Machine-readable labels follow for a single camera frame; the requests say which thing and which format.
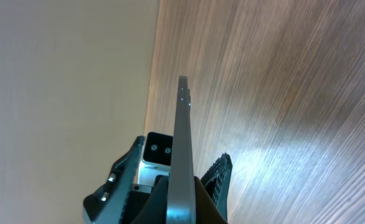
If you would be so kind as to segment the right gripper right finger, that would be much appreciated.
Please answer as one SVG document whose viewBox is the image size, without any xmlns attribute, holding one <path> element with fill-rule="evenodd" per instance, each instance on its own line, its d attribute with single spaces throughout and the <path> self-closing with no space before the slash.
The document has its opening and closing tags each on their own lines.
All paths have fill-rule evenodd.
<svg viewBox="0 0 365 224">
<path fill-rule="evenodd" d="M 198 177 L 194 177 L 197 224 L 227 224 Z"/>
</svg>

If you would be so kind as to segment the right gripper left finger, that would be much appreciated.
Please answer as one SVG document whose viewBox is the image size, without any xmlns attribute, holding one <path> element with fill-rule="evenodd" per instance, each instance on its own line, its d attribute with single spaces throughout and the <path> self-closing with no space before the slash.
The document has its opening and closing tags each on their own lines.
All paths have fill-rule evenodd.
<svg viewBox="0 0 365 224">
<path fill-rule="evenodd" d="M 149 199 L 131 224 L 163 224 L 166 221 L 168 177 L 159 178 Z"/>
</svg>

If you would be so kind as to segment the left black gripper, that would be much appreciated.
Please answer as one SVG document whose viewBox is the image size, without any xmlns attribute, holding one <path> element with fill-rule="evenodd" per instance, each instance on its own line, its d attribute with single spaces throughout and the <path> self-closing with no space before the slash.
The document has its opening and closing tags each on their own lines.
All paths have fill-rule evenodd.
<svg viewBox="0 0 365 224">
<path fill-rule="evenodd" d="M 138 136 L 128 152 L 111 166 L 106 182 L 83 200 L 85 223 L 131 223 L 141 211 L 162 175 L 154 186 L 133 184 L 138 168 L 144 136 Z M 232 174 L 232 161 L 223 153 L 202 176 L 201 183 L 209 194 L 221 217 L 227 221 L 227 197 Z"/>
</svg>

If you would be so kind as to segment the turquoise screen Galaxy smartphone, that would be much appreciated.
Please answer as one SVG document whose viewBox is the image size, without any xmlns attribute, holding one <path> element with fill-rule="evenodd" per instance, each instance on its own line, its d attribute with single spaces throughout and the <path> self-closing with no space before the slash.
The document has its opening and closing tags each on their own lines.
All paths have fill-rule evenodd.
<svg viewBox="0 0 365 224">
<path fill-rule="evenodd" d="M 187 77 L 180 76 L 168 184 L 167 224 L 196 222 L 190 107 Z"/>
</svg>

